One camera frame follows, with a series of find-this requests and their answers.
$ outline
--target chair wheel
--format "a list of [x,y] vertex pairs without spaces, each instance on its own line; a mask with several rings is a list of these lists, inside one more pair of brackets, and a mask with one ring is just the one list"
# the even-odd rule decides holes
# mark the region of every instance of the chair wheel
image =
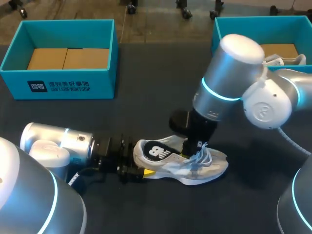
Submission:
[[20,16],[22,16],[23,19],[27,18],[27,12],[26,12],[25,8],[19,9],[19,13],[20,13]]
[[187,9],[183,9],[182,10],[182,17],[185,19],[185,20],[188,20],[190,17],[192,17],[192,13],[190,12],[190,10],[187,10]]
[[211,20],[214,20],[216,17],[218,17],[218,12],[217,11],[210,11],[209,14]]
[[136,7],[133,6],[132,4],[128,4],[127,5],[127,12],[128,12],[129,15],[135,14],[136,10],[137,10]]
[[9,1],[9,5],[12,8],[12,10],[16,10],[18,8],[18,5],[13,1]]
[[270,7],[270,16],[277,16],[278,15],[278,9],[276,6],[271,6]]

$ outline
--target yellow tag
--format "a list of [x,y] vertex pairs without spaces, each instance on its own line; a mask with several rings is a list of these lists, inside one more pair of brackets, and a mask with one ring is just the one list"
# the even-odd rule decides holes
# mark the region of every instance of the yellow tag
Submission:
[[155,171],[152,171],[152,170],[149,170],[149,169],[144,169],[144,176],[143,176],[143,178],[148,178],[149,176],[152,176],[155,173],[156,173]]

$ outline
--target teal box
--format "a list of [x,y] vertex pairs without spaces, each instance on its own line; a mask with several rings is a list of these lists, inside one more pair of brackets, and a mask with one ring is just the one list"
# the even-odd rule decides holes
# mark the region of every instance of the teal box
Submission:
[[228,34],[240,34],[259,44],[293,43],[307,57],[305,66],[269,66],[271,71],[288,68],[312,73],[312,24],[306,16],[221,17],[214,21],[212,53]]
[[[107,69],[27,71],[35,48],[109,48],[110,53]],[[114,20],[23,21],[0,74],[14,99],[111,99],[117,57]]]

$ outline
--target sneaker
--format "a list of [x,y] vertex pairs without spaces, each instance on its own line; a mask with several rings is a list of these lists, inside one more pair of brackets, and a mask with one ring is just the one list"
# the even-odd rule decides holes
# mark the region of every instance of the sneaker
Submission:
[[180,152],[184,141],[178,136],[140,140],[134,147],[134,161],[138,167],[155,171],[147,178],[170,177],[185,185],[209,182],[221,176],[228,168],[226,155],[207,148],[206,143],[189,159],[183,157]]
[[296,58],[282,58],[279,55],[271,55],[264,59],[263,65],[266,66],[284,66],[284,65],[306,65],[307,59],[304,54]]

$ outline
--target table surface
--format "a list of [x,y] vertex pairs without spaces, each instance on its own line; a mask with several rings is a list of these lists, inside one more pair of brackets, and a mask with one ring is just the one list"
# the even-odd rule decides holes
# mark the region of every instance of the table surface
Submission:
[[[0,61],[6,49],[0,47]],[[210,58],[207,43],[122,44],[113,100],[15,101],[0,79],[0,136],[19,145],[29,122],[107,137],[169,136],[170,113],[191,108]],[[283,127],[303,147],[310,145],[309,119],[312,112],[294,113]],[[211,183],[187,187],[162,179],[123,185],[116,175],[90,183],[83,195],[86,233],[278,234],[279,196],[305,156],[277,131],[252,126],[241,103],[209,144],[229,162],[225,175]]]

